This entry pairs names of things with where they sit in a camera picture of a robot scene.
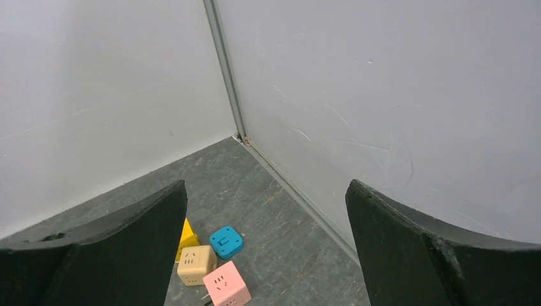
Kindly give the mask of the light blue cube adapter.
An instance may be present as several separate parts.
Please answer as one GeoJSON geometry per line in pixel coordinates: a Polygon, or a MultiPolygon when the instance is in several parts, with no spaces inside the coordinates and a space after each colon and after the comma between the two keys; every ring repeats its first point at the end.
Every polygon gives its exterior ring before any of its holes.
{"type": "Polygon", "coordinates": [[[232,226],[217,230],[209,237],[209,243],[222,260],[231,259],[244,248],[243,238],[232,226]]]}

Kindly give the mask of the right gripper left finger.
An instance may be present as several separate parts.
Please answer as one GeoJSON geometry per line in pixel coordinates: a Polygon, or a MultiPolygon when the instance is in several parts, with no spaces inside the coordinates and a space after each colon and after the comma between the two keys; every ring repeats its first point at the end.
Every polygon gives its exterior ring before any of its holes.
{"type": "Polygon", "coordinates": [[[187,202],[178,180],[83,225],[1,244],[1,304],[163,305],[187,202]]]}

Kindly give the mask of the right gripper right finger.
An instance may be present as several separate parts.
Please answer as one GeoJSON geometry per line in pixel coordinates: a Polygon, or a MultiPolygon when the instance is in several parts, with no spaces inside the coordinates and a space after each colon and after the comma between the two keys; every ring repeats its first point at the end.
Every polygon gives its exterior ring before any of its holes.
{"type": "Polygon", "coordinates": [[[460,228],[359,180],[346,209],[372,305],[539,305],[540,246],[460,228]]]}

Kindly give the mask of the light pink cube adapter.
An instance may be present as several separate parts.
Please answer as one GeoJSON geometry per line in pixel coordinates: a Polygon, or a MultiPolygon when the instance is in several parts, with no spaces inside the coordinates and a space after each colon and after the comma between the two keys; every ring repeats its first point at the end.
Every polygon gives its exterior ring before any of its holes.
{"type": "Polygon", "coordinates": [[[241,306],[252,300],[249,289],[233,261],[227,261],[203,277],[203,282],[216,306],[241,306]]]}

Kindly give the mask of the yellow cube adapter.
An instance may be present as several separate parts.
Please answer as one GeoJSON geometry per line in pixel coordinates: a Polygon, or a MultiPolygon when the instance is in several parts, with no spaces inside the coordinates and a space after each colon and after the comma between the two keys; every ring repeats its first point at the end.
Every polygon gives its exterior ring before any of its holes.
{"type": "Polygon", "coordinates": [[[191,227],[191,224],[188,218],[185,218],[181,239],[180,239],[179,246],[177,249],[177,254],[175,257],[175,262],[179,262],[181,258],[182,250],[184,248],[194,247],[194,246],[199,246],[199,245],[200,245],[200,242],[199,242],[197,234],[193,231],[193,228],[191,227]]]}

